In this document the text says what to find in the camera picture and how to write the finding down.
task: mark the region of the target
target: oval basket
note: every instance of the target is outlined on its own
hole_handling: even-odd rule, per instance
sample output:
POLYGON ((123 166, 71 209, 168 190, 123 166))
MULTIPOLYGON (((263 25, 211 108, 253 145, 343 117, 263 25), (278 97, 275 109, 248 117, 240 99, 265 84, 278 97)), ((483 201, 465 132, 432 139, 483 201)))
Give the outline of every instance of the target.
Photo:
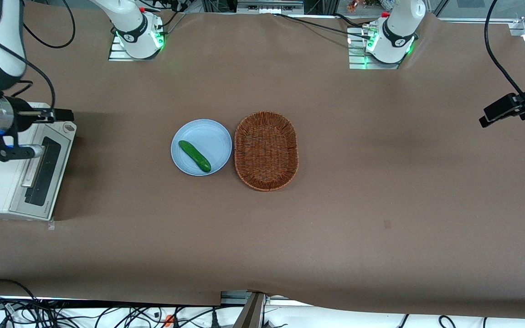
POLYGON ((299 154, 293 125, 281 114, 247 116, 235 132, 234 162, 244 183, 260 191, 287 185, 297 174, 299 154))

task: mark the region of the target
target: green cucumber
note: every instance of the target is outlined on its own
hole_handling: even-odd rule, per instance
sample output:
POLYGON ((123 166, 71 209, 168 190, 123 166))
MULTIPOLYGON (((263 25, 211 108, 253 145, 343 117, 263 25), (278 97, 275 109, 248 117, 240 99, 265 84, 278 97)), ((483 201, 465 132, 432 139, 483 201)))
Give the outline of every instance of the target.
POLYGON ((198 167, 200 168, 200 170, 206 173, 212 170, 212 166, 210 166, 210 162, 208 162, 206 157, 204 157, 200 152, 198 152, 198 150, 194 147, 194 145, 192 145, 191 143, 188 143, 185 140, 180 140, 178 144, 181 150, 183 150, 186 154, 188 154, 188 156, 192 158, 194 162, 196 162, 196 164, 198 164, 198 167))

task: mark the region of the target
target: plate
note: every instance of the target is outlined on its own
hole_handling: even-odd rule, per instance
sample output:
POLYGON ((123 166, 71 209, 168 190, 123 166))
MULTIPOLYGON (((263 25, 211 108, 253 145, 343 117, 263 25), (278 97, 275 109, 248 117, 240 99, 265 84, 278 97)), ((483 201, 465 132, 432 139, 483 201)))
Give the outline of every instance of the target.
POLYGON ((232 153, 232 138, 228 130, 212 120, 195 120, 187 123, 175 133, 171 141, 171 158, 184 173, 192 176, 207 176, 220 170, 228 162, 232 153), (208 173, 200 170, 198 164, 188 156, 178 142, 185 140, 210 162, 212 170, 208 173))

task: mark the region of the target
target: white machine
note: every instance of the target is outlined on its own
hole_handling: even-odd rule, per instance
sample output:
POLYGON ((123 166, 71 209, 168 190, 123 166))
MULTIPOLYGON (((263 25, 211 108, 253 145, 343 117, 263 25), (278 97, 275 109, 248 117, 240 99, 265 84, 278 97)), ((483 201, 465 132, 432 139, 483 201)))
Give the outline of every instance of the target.
MULTIPOLYGON (((29 104, 33 108, 48 107, 37 102, 29 104)), ((20 144, 38 145, 42 153, 31 159, 0 162, 1 219, 52 219, 76 129, 73 122, 54 122, 33 124, 19 133, 20 144)))
POLYGON ((364 26, 371 37, 366 51, 381 62, 400 62, 409 52, 426 11, 422 0, 396 0, 389 17, 380 17, 364 26))

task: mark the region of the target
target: brown tablecloth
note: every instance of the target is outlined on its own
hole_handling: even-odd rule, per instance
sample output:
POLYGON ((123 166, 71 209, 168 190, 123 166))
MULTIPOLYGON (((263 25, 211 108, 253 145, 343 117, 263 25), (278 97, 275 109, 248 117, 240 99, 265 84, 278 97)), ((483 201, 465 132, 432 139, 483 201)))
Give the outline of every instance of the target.
MULTIPOLYGON (((74 15, 68 48, 25 36, 78 130, 56 230, 0 221, 0 277, 46 297, 213 304, 248 288, 357 311, 525 318, 525 122, 479 126, 512 91, 482 25, 427 16, 399 70, 361 71, 344 35, 271 15, 190 14, 155 61, 108 62, 108 18, 74 15), (298 134, 284 189, 248 188, 232 162, 207 177, 174 166, 186 122, 233 133, 260 110, 298 134)), ((49 42, 69 37, 63 8, 28 3, 25 21, 49 42)), ((525 89, 523 40, 490 32, 525 89)), ((26 77, 24 98, 49 101, 26 77)))

